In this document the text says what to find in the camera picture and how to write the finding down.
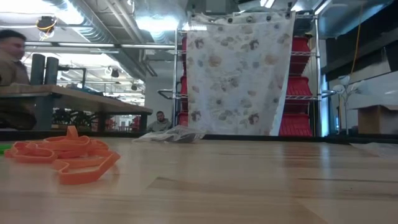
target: seated man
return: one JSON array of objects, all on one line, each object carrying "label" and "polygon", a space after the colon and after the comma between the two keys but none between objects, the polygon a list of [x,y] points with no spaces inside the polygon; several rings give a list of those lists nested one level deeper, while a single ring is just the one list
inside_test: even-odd
[{"label": "seated man", "polygon": [[[0,86],[29,85],[25,65],[26,37],[13,30],[0,31]],[[36,123],[31,99],[0,98],[0,128],[32,129]]]},{"label": "seated man", "polygon": [[168,119],[164,118],[164,114],[162,111],[158,111],[156,113],[156,118],[157,121],[154,121],[152,124],[148,126],[147,128],[148,132],[166,131],[172,127],[172,123]]}]

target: workbench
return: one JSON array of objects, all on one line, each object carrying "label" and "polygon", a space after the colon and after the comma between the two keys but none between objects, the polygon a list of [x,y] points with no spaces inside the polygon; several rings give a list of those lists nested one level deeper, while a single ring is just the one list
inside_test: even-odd
[{"label": "workbench", "polygon": [[316,142],[137,143],[99,181],[0,157],[1,223],[398,223],[398,162]]},{"label": "workbench", "polygon": [[57,85],[15,85],[0,87],[0,99],[18,100],[30,98],[36,104],[36,130],[51,129],[52,108],[68,108],[98,113],[98,131],[104,131],[107,115],[140,115],[140,131],[147,126],[147,115],[152,110],[131,105],[104,96],[92,95]]}]

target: orange plastic piece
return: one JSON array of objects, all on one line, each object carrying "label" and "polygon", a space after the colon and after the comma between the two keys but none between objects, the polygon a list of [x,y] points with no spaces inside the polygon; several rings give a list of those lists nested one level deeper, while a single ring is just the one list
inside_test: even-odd
[{"label": "orange plastic piece", "polygon": [[[98,180],[120,158],[118,153],[108,149],[100,140],[79,137],[76,128],[69,126],[66,136],[15,142],[4,156],[16,162],[52,163],[61,184],[86,184]],[[98,167],[95,170],[69,173],[70,169],[95,166]]]}]

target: floral fabric curtain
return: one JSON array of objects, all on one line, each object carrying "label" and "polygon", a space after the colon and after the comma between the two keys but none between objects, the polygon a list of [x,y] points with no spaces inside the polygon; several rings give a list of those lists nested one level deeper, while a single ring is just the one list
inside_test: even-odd
[{"label": "floral fabric curtain", "polygon": [[294,12],[192,19],[187,34],[190,127],[210,134],[278,135],[294,21]]}]

